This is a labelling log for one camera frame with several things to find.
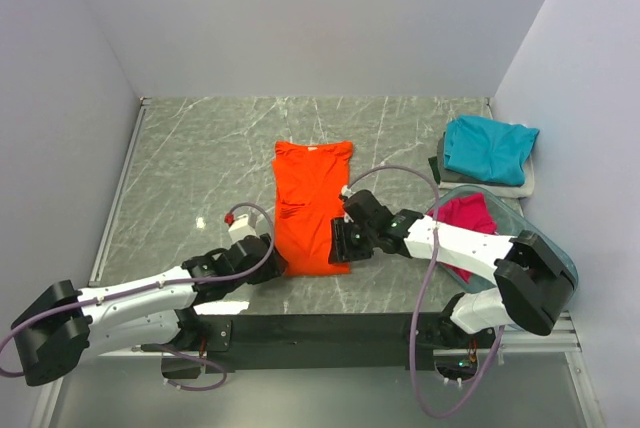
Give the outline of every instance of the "gray folded cloth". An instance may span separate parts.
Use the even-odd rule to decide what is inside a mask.
[[[533,194],[535,179],[533,177],[533,162],[531,161],[531,157],[527,158],[527,161],[525,161],[524,165],[522,166],[525,175],[524,185],[509,186],[498,183],[485,183],[470,176],[447,170],[444,167],[444,137],[438,143],[437,155],[438,171],[440,171],[441,179],[440,184],[438,185],[439,188],[453,190],[454,188],[463,185],[476,185],[502,198],[526,198]],[[471,181],[451,181],[452,179]]]

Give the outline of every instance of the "stack of folded clothes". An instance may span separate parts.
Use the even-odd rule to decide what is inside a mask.
[[[429,162],[440,188],[474,184],[505,198],[531,196],[531,150],[539,130],[479,116],[461,116],[447,125]]]

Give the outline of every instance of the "cable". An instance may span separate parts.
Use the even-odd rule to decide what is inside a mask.
[[[371,173],[375,173],[376,171],[380,171],[380,170],[406,171],[426,181],[427,184],[433,190],[433,194],[435,197],[435,204],[433,206],[432,218],[434,221],[436,222],[438,221],[438,209],[440,208],[439,206],[440,193],[438,191],[438,186],[428,176],[419,172],[418,170],[414,170],[413,168],[408,168],[406,166],[401,166],[401,165],[377,166],[375,168],[371,168],[370,170],[365,171],[360,176],[356,177],[356,179],[352,181],[350,185],[348,185],[349,188],[355,185],[358,181],[362,180],[364,177],[369,176]],[[445,411],[444,413],[436,413],[429,405],[427,405],[427,402],[425,401],[422,395],[422,390],[420,389],[420,385],[418,383],[418,370],[416,368],[416,338],[418,334],[418,318],[420,317],[420,307],[422,306],[422,301],[424,300],[424,296],[427,292],[427,288],[429,286],[429,283],[431,282],[431,277],[433,276],[433,272],[435,271],[439,248],[440,248],[440,239],[438,237],[438,224],[436,223],[433,229],[433,254],[431,255],[431,260],[429,260],[427,273],[425,274],[424,281],[422,282],[422,286],[420,287],[420,292],[418,294],[418,300],[416,301],[416,306],[413,310],[413,313],[411,314],[411,328],[410,328],[411,331],[409,333],[409,372],[411,375],[411,385],[413,386],[413,392],[416,397],[416,400],[418,401],[418,405],[420,406],[420,409],[425,414],[427,414],[432,418],[443,419],[456,414],[460,410],[460,408],[462,408],[462,406],[467,402],[467,400],[469,400],[471,395],[473,395],[473,392],[478,387],[480,380],[482,380],[484,374],[489,369],[489,366],[493,364],[493,360],[495,359],[496,354],[498,353],[498,349],[500,348],[500,343],[502,340],[502,334],[504,333],[504,326],[501,326],[498,329],[498,332],[496,333],[496,339],[493,342],[493,345],[491,345],[491,349],[489,350],[489,355],[487,356],[487,359],[480,367],[480,370],[478,370],[478,372],[473,377],[473,382],[471,383],[471,386],[469,387],[467,392],[462,396],[462,398],[458,401],[458,403],[456,403],[456,405],[453,408]]]
[[[273,253],[273,250],[275,248],[275,231],[274,231],[274,226],[273,226],[273,220],[271,220],[271,217],[269,216],[269,214],[267,213],[266,210],[264,210],[262,207],[256,205],[255,203],[251,203],[251,202],[242,202],[242,203],[238,203],[236,205],[233,205],[231,207],[231,209],[229,210],[229,213],[233,213],[234,211],[236,211],[238,208],[242,208],[242,207],[248,207],[248,208],[253,208],[255,210],[257,210],[262,216],[264,216],[265,220],[267,221],[267,224],[269,225],[269,230],[270,230],[270,234],[271,234],[271,242],[269,243],[269,248],[267,249],[267,252],[265,253],[265,255],[260,259],[260,261],[258,261],[255,265],[253,265],[251,268],[249,268],[248,270],[245,270],[241,273],[236,273],[234,275],[228,275],[228,276],[218,276],[218,277],[200,277],[200,278],[180,278],[180,279],[176,279],[176,280],[168,280],[165,282],[164,286],[166,285],[178,285],[178,284],[184,284],[184,283],[198,283],[198,284],[202,284],[202,283],[221,283],[224,281],[233,281],[233,280],[238,280],[240,278],[243,278],[245,276],[249,276],[250,274],[254,273],[256,270],[259,270],[260,267],[262,265],[264,265],[267,260],[269,259],[269,257],[271,256],[271,254]],[[67,305],[63,305],[63,306],[59,306],[56,308],[52,308],[50,310],[46,310],[43,311],[42,313],[38,313],[37,315],[32,316],[31,318],[28,318],[27,320],[23,321],[22,323],[20,323],[19,325],[17,325],[15,328],[13,328],[9,334],[7,336],[5,336],[2,340],[0,340],[0,354],[2,354],[2,351],[6,348],[6,346],[9,344],[9,342],[15,338],[15,336],[20,333],[22,330],[28,328],[29,326],[33,325],[34,323],[37,323],[40,320],[43,320],[45,318],[48,318],[50,316],[54,316],[60,313],[65,313],[67,311],[72,311],[72,310],[76,310],[78,308],[83,308],[85,306],[90,306],[90,305],[98,305],[101,304],[105,301],[112,301],[112,300],[118,300],[120,298],[124,298],[127,296],[131,296],[131,295],[137,295],[138,293],[144,293],[146,291],[151,291],[154,289],[159,289],[162,288],[161,285],[159,285],[158,283],[150,283],[148,285],[144,285],[144,286],[139,286],[137,288],[131,288],[129,290],[125,290],[119,293],[113,293],[111,295],[106,295],[103,299],[98,300],[97,298],[91,299],[91,300],[85,300],[85,301],[76,301],[74,303],[69,303]],[[224,383],[224,381],[227,379],[227,374],[224,371],[224,368],[222,368],[220,365],[217,365],[216,363],[210,361],[210,360],[204,360],[202,358],[196,358],[196,357],[192,357],[191,355],[187,355],[184,353],[180,353],[177,351],[172,350],[171,348],[168,348],[164,345],[156,345],[157,347],[159,347],[160,349],[162,349],[163,351],[167,351],[168,353],[171,353],[175,356],[178,356],[180,358],[184,358],[187,360],[191,360],[191,361],[198,361],[202,364],[206,364],[209,366],[212,366],[218,370],[221,371],[222,373],[222,380],[214,385],[211,385],[210,387],[204,387],[204,388],[193,388],[193,387],[186,387],[186,386],[181,386],[181,389],[184,389],[186,391],[206,391],[206,390],[210,390],[210,389],[214,389],[214,388],[218,388],[219,386],[222,385],[222,383]],[[3,376],[5,378],[19,378],[21,376],[24,376],[24,372],[22,371],[8,371],[5,370],[4,368],[0,367],[0,376]],[[168,383],[170,383],[172,386],[176,386],[177,383],[173,382],[173,381],[168,381]]]

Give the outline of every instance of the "folded clothing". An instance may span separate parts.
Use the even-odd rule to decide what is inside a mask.
[[[480,188],[484,188],[485,190],[491,192],[491,194],[495,196],[499,196],[501,198],[527,198],[533,194],[533,189],[535,187],[535,177],[533,173],[533,162],[531,161],[531,157],[527,158],[527,161],[524,162],[524,173],[526,181],[522,186],[507,186],[507,185],[487,185],[484,183],[451,183],[448,181],[442,180],[438,187],[443,190],[453,190],[454,188],[458,188],[459,186],[464,185],[475,185]]]
[[[278,141],[276,179],[276,248],[289,263],[286,274],[336,275],[349,265],[329,264],[331,220],[344,215],[339,198],[349,182],[350,141],[301,146]]]
[[[447,183],[464,183],[464,184],[478,184],[482,183],[485,185],[496,185],[496,186],[509,186],[504,183],[493,183],[493,182],[484,182],[478,180],[472,176],[463,175],[462,173],[458,173],[456,171],[447,170],[444,167],[444,136],[440,138],[438,141],[438,147],[436,148],[436,158],[438,160],[438,172],[440,173],[440,179]]]
[[[481,116],[463,115],[447,124],[444,167],[481,181],[521,186],[523,164],[540,130]]]
[[[433,210],[429,211],[428,215],[433,216]],[[498,225],[493,221],[482,193],[454,198],[445,203],[438,209],[438,221],[487,235],[492,235],[498,230]],[[445,266],[469,283],[472,275],[470,271],[447,264]]]

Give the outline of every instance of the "gray marble surface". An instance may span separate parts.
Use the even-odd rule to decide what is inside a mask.
[[[222,217],[240,201],[273,213],[276,140],[351,140],[352,176],[381,163],[430,173],[446,123],[490,116],[484,98],[278,97],[151,100],[99,272],[100,286],[160,273],[230,240]],[[392,210],[425,209],[429,187],[408,173],[383,172],[359,188]],[[512,207],[519,208],[512,200]],[[424,260],[377,253],[336,277],[282,278],[244,286],[225,301],[246,313],[386,313],[413,309]],[[460,286],[438,269],[423,310],[441,310]]]

